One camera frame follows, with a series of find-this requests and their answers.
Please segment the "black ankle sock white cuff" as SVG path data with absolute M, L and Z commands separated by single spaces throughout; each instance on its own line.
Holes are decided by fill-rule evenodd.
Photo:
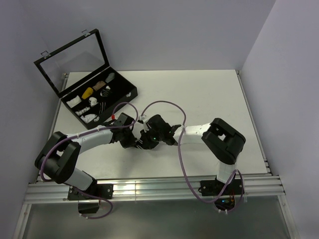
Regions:
M 148 135 L 144 130 L 140 131 L 140 138 L 136 141 L 136 146 L 141 149 L 149 149 Z

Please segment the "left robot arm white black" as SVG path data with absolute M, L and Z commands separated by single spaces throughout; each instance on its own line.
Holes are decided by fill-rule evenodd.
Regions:
M 103 144 L 119 142 L 122 147 L 134 147 L 135 137 L 131 128 L 135 120 L 125 113 L 91 130 L 77 134 L 57 131 L 51 135 L 35 160 L 35 167 L 57 184 L 70 186 L 70 193 L 77 190 L 86 199 L 112 197 L 113 185 L 99 185 L 88 173 L 76 168 L 81 153 Z

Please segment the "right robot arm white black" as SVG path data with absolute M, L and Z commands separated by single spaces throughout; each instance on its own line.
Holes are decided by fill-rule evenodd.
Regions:
M 242 152 L 246 138 L 221 118 L 213 122 L 195 125 L 169 125 L 160 115 L 138 120 L 144 128 L 137 145 L 142 149 L 154 149 L 160 142 L 169 146 L 205 144 L 219 160 L 216 190 L 227 194 L 233 188 L 230 179 L 236 169 L 237 158 Z

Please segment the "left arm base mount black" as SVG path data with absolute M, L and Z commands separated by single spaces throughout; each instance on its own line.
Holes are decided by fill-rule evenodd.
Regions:
M 113 210 L 110 201 L 113 196 L 113 184 L 94 183 L 86 190 L 80 190 L 74 186 L 69 187 L 67 200 L 78 202 L 78 212 L 89 219 L 100 219 L 108 216 Z M 102 202 L 109 204 L 109 210 L 104 215 L 98 216 L 98 210 L 102 208 Z

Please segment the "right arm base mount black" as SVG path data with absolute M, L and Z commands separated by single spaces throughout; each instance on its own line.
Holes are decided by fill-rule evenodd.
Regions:
M 198 188 L 198 192 L 204 196 L 217 196 L 223 189 L 224 183 L 221 183 L 214 180 L 202 180 L 200 181 L 200 187 Z M 214 205 L 219 210 L 231 210 L 236 206 L 235 197 L 239 196 L 240 199 L 244 196 L 244 187 L 241 183 L 240 179 L 233 179 L 231 183 L 229 183 L 224 189 L 221 196 L 225 196 L 225 198 L 219 198 L 214 202 Z

